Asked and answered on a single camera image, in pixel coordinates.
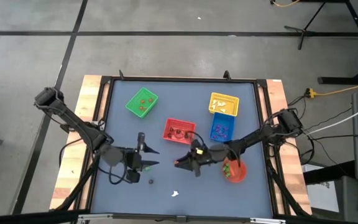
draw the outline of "gray floor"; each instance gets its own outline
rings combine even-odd
[[[358,1],[352,3],[358,13]],[[80,0],[0,0],[0,30],[71,31],[80,5]],[[88,3],[80,30],[285,31],[284,25],[303,27],[318,6],[278,8],[268,0],[94,0]],[[327,4],[310,29],[357,31],[340,4]],[[289,101],[307,87],[318,92],[346,87],[318,85],[316,77],[351,77],[358,72],[358,39],[306,39],[302,51],[296,49],[297,42],[273,37],[78,37],[62,91],[74,109],[85,74],[117,75],[121,69],[126,75],[221,77],[229,70],[233,77],[283,80]],[[67,43],[68,37],[0,36],[0,138],[5,140],[0,146],[0,215],[9,213],[40,124],[42,113],[32,106],[34,96],[53,86]],[[308,127],[349,108],[350,95],[307,100],[302,122]],[[303,109],[303,103],[296,107]],[[344,123],[315,137],[351,132],[352,124]],[[48,209],[58,151],[66,139],[51,124],[24,212]],[[353,158],[352,139],[321,142],[336,162]],[[297,143],[301,151],[310,147],[303,137]],[[319,145],[314,161],[332,164]]]

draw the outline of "cable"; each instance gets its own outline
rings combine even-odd
[[[326,138],[343,138],[343,137],[358,137],[358,134],[344,134],[338,136],[324,136],[320,138],[315,138],[315,140],[326,139]]]
[[[293,4],[297,3],[298,1],[301,1],[301,0],[296,0],[295,2],[292,2],[292,3],[290,3],[290,4],[286,4],[286,5],[277,4],[277,3],[275,2],[275,0],[272,0],[272,1],[270,1],[270,2],[272,2],[273,4],[275,4],[275,5],[278,6],[278,7],[288,7],[288,6],[292,6]]]
[[[306,112],[306,98],[305,97],[303,97],[303,102],[305,103],[305,108],[303,109],[302,115],[299,117],[299,119],[302,119],[303,115],[305,115],[305,112]]]
[[[237,162],[238,162],[238,164],[239,164],[239,167],[241,166],[241,161],[240,161],[240,157],[241,157],[241,155],[237,155],[236,154],[236,152],[232,149],[232,148],[230,148],[230,147],[228,147],[228,149],[231,151],[231,152],[233,152],[233,154],[234,154],[234,156],[236,157],[236,160],[237,160]],[[209,151],[213,151],[213,152],[221,152],[221,151],[225,151],[225,149],[209,149]]]
[[[187,133],[193,133],[193,134],[197,135],[197,137],[198,137],[198,138],[201,140],[201,142],[203,143],[203,147],[205,146],[204,139],[203,139],[199,134],[195,133],[194,131],[187,131],[187,132],[185,132],[185,134],[187,134]]]
[[[326,126],[326,127],[320,128],[320,129],[317,129],[317,130],[315,130],[315,131],[312,131],[312,132],[308,133],[307,135],[310,135],[310,134],[313,134],[313,133],[317,133],[318,131],[322,131],[322,130],[324,130],[324,129],[331,128],[331,127],[333,127],[333,126],[335,126],[335,125],[337,125],[337,124],[341,124],[342,122],[345,122],[345,121],[347,121],[348,119],[351,119],[351,118],[353,118],[353,117],[355,117],[355,116],[357,116],[357,115],[358,115],[358,112],[355,113],[354,115],[348,117],[348,118],[343,119],[342,121],[338,121],[337,123],[334,123],[334,124],[331,124],[331,125],[329,125],[329,126]]]
[[[124,172],[122,173],[122,176],[119,177],[119,180],[117,180],[117,182],[113,182],[113,181],[111,180],[111,176],[113,175],[113,173],[112,173],[112,166],[111,166],[111,167],[110,167],[110,170],[109,170],[109,182],[110,182],[110,184],[117,185],[117,184],[121,183],[121,182],[124,180],[124,178],[125,178],[126,172],[127,172],[127,166],[124,165]]]
[[[291,103],[287,104],[288,106],[293,106],[295,103],[299,102],[300,100],[302,100],[302,98],[305,98],[306,96],[298,96],[296,97],[293,101],[291,101]]]
[[[79,140],[82,140],[82,138],[79,138],[79,139],[77,139],[77,140],[74,140],[74,141],[72,141],[72,142],[69,142],[69,143],[65,144],[65,145],[62,147],[62,149],[61,149],[60,152],[59,152],[59,167],[60,167],[60,165],[62,164],[62,155],[63,155],[63,152],[64,152],[65,148],[66,148],[67,146],[71,145],[71,144],[74,144],[74,143],[78,142]]]
[[[99,170],[100,172],[104,173],[104,174],[109,175],[109,172],[107,172],[107,171],[105,171],[105,170],[102,170],[102,168],[100,168],[100,167],[98,167],[98,170]],[[121,178],[121,177],[118,176],[117,174],[111,173],[110,175],[113,176],[113,177]],[[128,184],[131,184],[131,183],[132,183],[132,182],[126,180],[126,179],[123,179],[122,181],[127,182]]]
[[[316,152],[316,150],[314,149],[314,142],[313,140],[309,137],[309,136],[306,136],[311,144],[311,149],[307,150],[306,152],[302,153],[299,155],[299,159],[302,159],[304,155],[310,153],[310,157],[309,159],[307,159],[305,162],[301,162],[301,165],[306,165],[308,164],[313,158],[314,158],[314,154]]]
[[[320,146],[323,148],[324,152],[326,153],[328,159],[329,159],[331,162],[335,163],[335,165],[337,165],[337,166],[343,171],[344,174],[346,174],[347,176],[349,176],[349,174],[347,174],[347,172],[346,172],[344,169],[342,169],[342,167],[341,167],[338,163],[336,163],[336,162],[329,156],[329,154],[328,154],[327,150],[324,148],[323,144],[322,144],[321,142],[317,141],[316,139],[314,139],[313,137],[311,137],[311,138],[312,138],[312,140],[314,140],[314,141],[316,141],[318,144],[320,144]]]
[[[117,177],[117,175],[116,175],[116,174],[113,175],[113,173],[112,173],[112,166],[110,167],[110,170],[109,170],[109,182],[110,182],[110,184],[117,185],[117,184],[121,183],[121,182],[124,180],[125,175],[127,174],[126,153],[124,153],[124,156],[123,156],[123,158],[122,158],[122,161],[124,161],[124,162],[123,162],[123,164],[124,164],[124,172],[122,173],[122,175],[121,175],[120,177],[118,177],[119,180],[117,180],[117,182],[113,182],[113,181],[111,180],[111,176]]]
[[[285,144],[289,144],[289,145],[293,146],[298,151],[298,154],[299,155],[301,154],[301,151],[299,150],[298,146],[296,146],[296,145],[294,145],[294,144],[292,144],[290,142],[287,142],[287,141],[285,142]]]
[[[328,96],[328,95],[332,95],[332,94],[336,94],[336,93],[342,93],[342,92],[348,91],[348,90],[354,90],[356,88],[358,88],[358,86],[345,88],[343,90],[332,91],[332,92],[329,92],[329,93],[317,93],[317,92],[313,91],[312,89],[310,89],[310,92],[311,92],[311,95],[314,95],[314,96]]]
[[[58,123],[59,125],[62,125],[64,126],[64,124],[62,124],[61,122],[57,121],[55,118],[52,117],[52,115],[48,114],[48,113],[45,113],[52,121]]]
[[[332,118],[328,118],[328,119],[325,120],[325,121],[322,121],[322,122],[320,122],[320,123],[318,123],[318,124],[312,125],[310,128],[306,128],[306,130],[309,130],[309,129],[311,129],[311,128],[317,127],[317,126],[319,126],[320,124],[323,124],[323,123],[325,123],[325,122],[327,122],[327,121],[330,121],[330,120],[332,120],[332,119],[334,119],[334,118],[337,118],[339,115],[344,114],[344,113],[348,112],[348,111],[351,110],[351,109],[352,109],[352,108],[350,107],[349,109],[340,112],[339,114],[333,116]]]

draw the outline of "small black object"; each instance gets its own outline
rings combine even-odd
[[[120,79],[121,79],[121,80],[124,80],[125,78],[124,78],[124,74],[122,73],[122,71],[121,71],[121,70],[118,70],[118,72],[119,72],[119,77],[120,77]]]
[[[227,81],[231,81],[230,73],[229,71],[224,71],[223,78],[225,78]]]

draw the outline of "red basket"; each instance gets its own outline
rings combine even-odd
[[[162,138],[183,144],[191,144],[193,140],[193,133],[186,133],[187,131],[196,131],[196,124],[188,121],[168,118]]]

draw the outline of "white object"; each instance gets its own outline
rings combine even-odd
[[[177,195],[179,195],[179,193],[176,191],[176,190],[174,190],[173,191],[173,194],[171,195],[172,197],[176,197]]]
[[[307,164],[302,166],[302,171],[308,172],[321,168],[320,166]],[[332,212],[339,212],[335,183],[333,181],[307,185],[306,188],[308,189],[310,206]]]
[[[308,136],[308,135],[311,135],[311,134],[316,133],[316,132],[318,132],[318,131],[322,131],[322,130],[324,130],[324,129],[331,128],[331,127],[333,127],[333,126],[335,126],[335,125],[337,125],[337,124],[341,124],[342,122],[345,122],[345,121],[347,121],[348,119],[351,119],[351,118],[353,118],[353,117],[355,117],[355,116],[357,116],[357,115],[358,115],[358,112],[355,113],[354,115],[348,117],[348,118],[343,119],[342,121],[338,121],[338,122],[335,123],[335,124],[332,124],[332,125],[329,125],[329,126],[326,126],[326,127],[320,128],[320,129],[317,129],[316,131],[312,131],[312,132],[310,132],[310,133],[308,133],[308,134],[306,134],[306,135]]]

